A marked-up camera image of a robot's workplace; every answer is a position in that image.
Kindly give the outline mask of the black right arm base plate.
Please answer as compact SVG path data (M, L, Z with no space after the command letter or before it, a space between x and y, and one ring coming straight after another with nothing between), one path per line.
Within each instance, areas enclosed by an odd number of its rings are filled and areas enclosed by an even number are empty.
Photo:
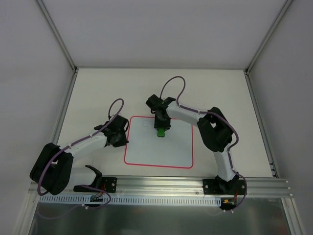
M226 182L220 178L203 179L203 193L205 195L244 195L246 193L246 185L244 180L235 179Z

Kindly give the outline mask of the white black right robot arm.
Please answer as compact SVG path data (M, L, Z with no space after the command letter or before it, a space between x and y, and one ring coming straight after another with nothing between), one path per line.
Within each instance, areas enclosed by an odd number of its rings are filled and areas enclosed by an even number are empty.
M212 183L216 192L230 194L236 188L238 178L232 171L227 149L232 142L233 131L224 122L225 118L216 107L208 113L183 108L177 101L168 97L161 99L155 94L150 96L146 105L155 115L154 128L163 132L171 128L171 120L178 119L198 128L203 144L213 152L218 168L218 175Z

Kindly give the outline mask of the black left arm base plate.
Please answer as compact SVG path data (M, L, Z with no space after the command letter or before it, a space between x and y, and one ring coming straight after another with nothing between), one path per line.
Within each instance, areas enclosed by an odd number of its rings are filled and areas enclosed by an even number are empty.
M117 178L115 177L98 177L89 185L76 185L74 192L97 192L103 190L108 193L115 193L117 186Z

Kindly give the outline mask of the pink framed whiteboard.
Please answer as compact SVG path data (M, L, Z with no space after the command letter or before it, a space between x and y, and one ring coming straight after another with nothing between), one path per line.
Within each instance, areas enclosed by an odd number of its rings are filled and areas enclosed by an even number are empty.
M128 165L191 169L194 165L193 126L178 119L164 137L157 136L153 117L133 116L124 162Z

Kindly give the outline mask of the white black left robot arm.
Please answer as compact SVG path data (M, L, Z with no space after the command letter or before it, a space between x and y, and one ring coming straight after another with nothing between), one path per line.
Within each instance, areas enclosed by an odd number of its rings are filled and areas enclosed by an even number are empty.
M128 143L126 131L129 124L128 119L117 115L104 125L94 127L94 133L73 143L64 146L52 142L46 144L30 171L30 179L38 185L38 195L57 195L80 179L90 191L99 190L102 186L101 172L89 165L74 170L73 164L95 150L107 146L125 146Z

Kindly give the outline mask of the green whiteboard eraser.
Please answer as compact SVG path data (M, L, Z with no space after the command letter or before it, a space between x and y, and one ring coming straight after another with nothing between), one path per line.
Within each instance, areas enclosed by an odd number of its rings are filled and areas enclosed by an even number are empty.
M166 131L166 129L164 129L164 128L159 128L159 129L157 130L157 136L160 137L160 138L165 137L165 131Z

